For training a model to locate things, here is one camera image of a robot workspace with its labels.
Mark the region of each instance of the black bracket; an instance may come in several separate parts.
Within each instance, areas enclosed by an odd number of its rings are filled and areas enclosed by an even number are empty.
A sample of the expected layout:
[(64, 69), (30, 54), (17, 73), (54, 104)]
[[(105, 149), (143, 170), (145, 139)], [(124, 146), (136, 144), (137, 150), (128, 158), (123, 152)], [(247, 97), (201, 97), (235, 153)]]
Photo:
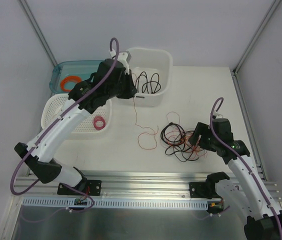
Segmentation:
[[(206, 183), (204, 181), (193, 181), (189, 182), (189, 192), (190, 192), (190, 197), (192, 199), (201, 199), (201, 198), (207, 198), (206, 196), (202, 196), (198, 194), (196, 191), (197, 189), (202, 189), (206, 187)], [(221, 197), (218, 194), (212, 194), (210, 196), (210, 199), (220, 199)]]
[[(86, 193), (88, 190), (89, 196), (100, 196), (101, 195), (101, 187), (102, 181), (101, 180), (86, 180), (84, 189), (81, 192)], [(72, 191), (71, 189), (67, 188), (62, 183), (59, 184), (57, 188), (58, 195), (71, 195), (71, 196), (80, 196), (79, 193)]]
[[(278, 214), (278, 218), (282, 227), (282, 211)], [(248, 216), (246, 225), (244, 226), (244, 233), (247, 240), (278, 240), (279, 229), (274, 216), (268, 217), (264, 215), (262, 219), (255, 220)]]
[(190, 182), (189, 183), (189, 191), (191, 198), (206, 198), (206, 199), (213, 199), (213, 198), (221, 198), (216, 193), (216, 183), (221, 180), (229, 180), (229, 176), (225, 174), (223, 171), (215, 172), (209, 174), (206, 177), (205, 182)]

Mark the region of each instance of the red cable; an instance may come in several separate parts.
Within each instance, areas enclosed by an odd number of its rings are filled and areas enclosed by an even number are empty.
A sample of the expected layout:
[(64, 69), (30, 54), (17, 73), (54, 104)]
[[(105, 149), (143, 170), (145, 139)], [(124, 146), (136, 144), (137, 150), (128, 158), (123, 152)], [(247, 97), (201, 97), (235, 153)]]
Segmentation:
[[(153, 128), (149, 127), (149, 126), (141, 126), (138, 124), (138, 113), (137, 113), (137, 109), (136, 109), (136, 102), (135, 102), (135, 98), (133, 97), (133, 106), (134, 106), (134, 111), (135, 111), (135, 124), (136, 126), (142, 128), (142, 129), (151, 129), (153, 133), (149, 133), (147, 131), (144, 131), (142, 133), (139, 134), (139, 136), (137, 136), (137, 143), (139, 144), (139, 147), (144, 149), (144, 150), (153, 150), (153, 149), (156, 149), (157, 146), (158, 146), (158, 142), (156, 140), (156, 135), (158, 134), (159, 132), (159, 126), (157, 126), (157, 130), (154, 131)], [(153, 136), (153, 139), (155, 141), (155, 146), (154, 147), (150, 147), (150, 148), (146, 148), (146, 147), (143, 147), (141, 146), (140, 144), (140, 137), (143, 135), (143, 134), (147, 134), (147, 135), (150, 135), (150, 136)]]
[[(102, 122), (103, 123), (102, 126), (98, 126), (97, 122)], [(98, 131), (102, 130), (102, 129), (105, 128), (105, 126), (106, 126), (106, 120), (103, 117), (101, 117), (101, 116), (95, 116), (94, 117), (94, 119), (93, 119), (93, 127), (96, 130), (98, 130)]]

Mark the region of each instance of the white plastic bin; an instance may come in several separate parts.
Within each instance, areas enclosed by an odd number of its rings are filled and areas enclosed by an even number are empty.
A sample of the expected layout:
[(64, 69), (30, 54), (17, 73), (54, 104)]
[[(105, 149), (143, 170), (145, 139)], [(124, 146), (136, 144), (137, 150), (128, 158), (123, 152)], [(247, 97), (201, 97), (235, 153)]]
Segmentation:
[[(170, 86), (170, 81), (172, 78), (172, 66), (173, 59), (169, 52), (159, 49), (148, 49), (133, 47), (129, 48), (127, 51), (131, 54), (131, 60), (129, 62), (130, 69), (133, 73), (133, 80), (136, 80), (136, 76), (139, 76), (141, 72), (145, 71), (150, 80), (154, 73), (159, 74), (159, 83), (161, 84), (161, 89), (157, 93), (148, 94), (140, 92), (135, 94), (134, 101), (135, 105), (139, 107), (154, 107), (160, 104), (162, 101), (164, 93), (168, 90)], [(142, 82), (140, 78), (139, 88), (145, 82)], [(122, 99), (125, 103), (133, 104), (131, 99)]]

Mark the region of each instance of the black cable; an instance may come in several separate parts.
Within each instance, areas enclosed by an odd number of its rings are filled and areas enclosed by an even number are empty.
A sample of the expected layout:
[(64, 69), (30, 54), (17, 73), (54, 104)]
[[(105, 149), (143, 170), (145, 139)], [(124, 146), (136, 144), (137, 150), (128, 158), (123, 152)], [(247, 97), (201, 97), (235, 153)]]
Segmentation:
[(144, 77), (145, 78), (145, 83), (141, 87), (141, 93), (145, 94), (156, 94), (161, 90), (161, 84), (160, 84), (160, 76), (156, 72), (151, 76), (150, 81), (148, 80), (148, 75), (145, 71), (141, 72), (140, 75), (136, 78), (135, 81), (135, 87), (137, 92), (139, 93), (139, 85), (140, 85), (140, 78)]
[[(177, 136), (174, 138), (174, 140), (170, 140), (169, 137), (167, 136), (167, 129), (169, 127), (175, 127), (178, 131)], [(195, 159), (191, 159), (191, 157), (193, 156), (193, 154), (196, 152), (194, 151), (195, 146), (190, 145), (187, 142), (187, 134), (193, 134), (194, 131), (190, 130), (190, 131), (185, 131), (179, 124), (177, 123), (173, 123), (170, 122), (166, 127), (163, 128), (163, 130), (160, 133), (160, 138), (161, 140), (168, 145), (168, 147), (165, 149), (164, 153), (167, 156), (172, 156), (175, 155), (176, 158), (180, 161), (180, 162), (187, 162), (187, 161), (191, 161), (194, 162), (196, 160), (199, 159), (199, 157), (195, 158)], [(181, 156), (184, 160), (182, 160), (182, 158), (180, 159), (179, 156), (177, 155), (177, 153), (181, 153)]]

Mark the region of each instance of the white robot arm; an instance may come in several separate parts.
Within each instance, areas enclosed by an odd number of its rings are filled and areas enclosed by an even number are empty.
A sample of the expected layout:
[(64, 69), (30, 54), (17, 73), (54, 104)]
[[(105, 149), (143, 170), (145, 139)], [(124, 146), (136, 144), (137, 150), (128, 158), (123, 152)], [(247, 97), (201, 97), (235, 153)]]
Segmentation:
[[(116, 41), (118, 53), (112, 49), (113, 41)], [(14, 180), (23, 162), (38, 177), (38, 181), (44, 184), (56, 181), (77, 191), (86, 192), (87, 179), (84, 175), (75, 167), (57, 162), (54, 155), (69, 134), (98, 107), (105, 105), (108, 99), (114, 97), (130, 99), (137, 93), (129, 69), (131, 55), (127, 51), (119, 52), (116, 38), (111, 40), (110, 55), (112, 58), (102, 61), (97, 72), (92, 73), (89, 79), (74, 86), (59, 114), (45, 129), (27, 144), (19, 142), (15, 146), (14, 150), (22, 161), (11, 179), (10, 190), (13, 194), (21, 195), (32, 187), (23, 192), (14, 190)]]
[(205, 183), (199, 184), (194, 192), (208, 199), (222, 197), (245, 223), (248, 240), (282, 240), (282, 208), (262, 182), (244, 142), (234, 140), (229, 120), (217, 118), (221, 116), (217, 111), (223, 100), (221, 97), (214, 103), (210, 124), (199, 122), (189, 142), (222, 157), (242, 189), (239, 190), (224, 172), (217, 172), (208, 175)]

